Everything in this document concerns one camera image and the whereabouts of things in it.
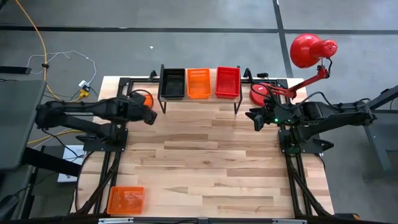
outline wood grain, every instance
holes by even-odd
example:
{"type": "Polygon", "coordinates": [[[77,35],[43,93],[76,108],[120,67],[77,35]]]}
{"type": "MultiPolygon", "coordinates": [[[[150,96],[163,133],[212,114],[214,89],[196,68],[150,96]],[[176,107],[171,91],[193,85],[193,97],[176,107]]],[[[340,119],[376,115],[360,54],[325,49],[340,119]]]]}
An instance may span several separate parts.
{"type": "MultiPolygon", "coordinates": [[[[99,99],[116,95],[120,77],[104,77],[99,99]]],[[[288,79],[289,86],[301,79],[288,79]]],[[[157,96],[157,85],[135,83],[157,96]]],[[[244,113],[256,107],[243,84],[243,102],[209,101],[167,103],[153,126],[128,123],[127,149],[121,158],[117,185],[145,188],[144,217],[291,218],[292,199],[284,155],[280,153],[276,125],[259,133],[244,113]]],[[[298,91],[295,101],[307,96],[298,91]]],[[[105,123],[99,118],[98,123],[105,123]]],[[[92,194],[104,154],[94,153],[83,167],[79,204],[92,194]]],[[[307,183],[326,210],[333,213],[321,161],[303,155],[307,183]]],[[[104,191],[103,208],[108,191],[104,191]]],[[[303,205],[301,191],[299,202],[303,205]]]]}

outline orange plastic basket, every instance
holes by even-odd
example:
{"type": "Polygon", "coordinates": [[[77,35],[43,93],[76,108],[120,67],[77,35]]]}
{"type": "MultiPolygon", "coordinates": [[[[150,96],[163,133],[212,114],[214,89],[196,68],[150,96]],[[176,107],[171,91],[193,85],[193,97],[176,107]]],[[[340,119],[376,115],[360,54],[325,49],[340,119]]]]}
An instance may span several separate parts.
{"type": "Polygon", "coordinates": [[[188,69],[187,76],[188,96],[191,99],[204,99],[211,95],[209,68],[188,69]]]}
{"type": "Polygon", "coordinates": [[[110,215],[138,215],[144,204],[143,187],[112,187],[106,213],[110,215]]]}

